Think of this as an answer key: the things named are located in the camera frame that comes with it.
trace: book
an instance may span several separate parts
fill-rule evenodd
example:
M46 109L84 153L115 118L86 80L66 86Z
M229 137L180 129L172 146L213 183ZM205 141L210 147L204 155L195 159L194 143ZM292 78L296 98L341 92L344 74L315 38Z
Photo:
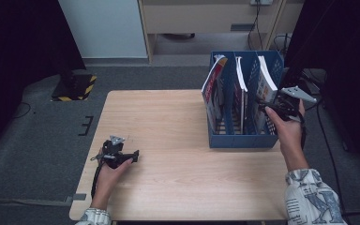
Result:
M268 72L267 65L265 64L264 56L259 56L260 62L260 75L258 80L258 87L256 98L265 102L274 102L277 95L278 88L274 84L273 79ZM264 133L264 125L266 122L266 115L264 112L259 111L259 104L255 103L253 107L254 124L258 134Z
M236 120L240 124L239 134L246 134L245 123L247 121L248 107L248 89L245 85L244 74L241 67L242 57L237 56L236 59L236 78L233 83L233 101L232 108L235 111Z
M207 111L210 128L218 133L218 122L223 117L224 93L221 74L228 60L225 55L214 56L216 60L202 86L202 97Z

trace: patterned sleeve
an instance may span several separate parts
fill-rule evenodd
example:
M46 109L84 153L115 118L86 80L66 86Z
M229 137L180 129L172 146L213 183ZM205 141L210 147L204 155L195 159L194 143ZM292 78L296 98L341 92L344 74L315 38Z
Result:
M341 217L336 192L314 169L302 169L286 174L285 193L288 225L347 224Z
M76 225L109 225L111 224L110 214L105 210L88 208Z

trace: dark curtain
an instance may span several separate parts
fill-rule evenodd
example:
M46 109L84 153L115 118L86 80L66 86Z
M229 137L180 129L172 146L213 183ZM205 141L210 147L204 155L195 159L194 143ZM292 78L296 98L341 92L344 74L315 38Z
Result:
M58 1L0 0L0 135L28 84L74 69L85 66Z

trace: person's arm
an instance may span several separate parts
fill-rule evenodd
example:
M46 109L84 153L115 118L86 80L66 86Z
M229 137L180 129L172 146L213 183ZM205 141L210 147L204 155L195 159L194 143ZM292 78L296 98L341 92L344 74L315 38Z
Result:
M300 123L285 122L268 107L265 111L276 126L280 150L288 168L285 192L288 224L346 224L341 217L338 195L323 182L318 171L308 166L301 145ZM299 111L304 116L302 101Z
M111 169L107 164L101 167L97 178L95 197L76 225L111 224L111 217L107 212L108 200L113 193L113 188L118 183L119 177L130 166L131 162L132 158L122 163L115 170Z

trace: wooden table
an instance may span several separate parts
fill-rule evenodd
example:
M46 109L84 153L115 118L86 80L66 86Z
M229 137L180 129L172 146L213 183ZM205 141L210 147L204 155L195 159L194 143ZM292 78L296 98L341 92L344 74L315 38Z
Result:
M272 149L211 149L200 90L112 91L104 105L69 215L91 202L97 163L110 135L126 138L124 153L140 150L115 188L112 220L285 219L284 160Z

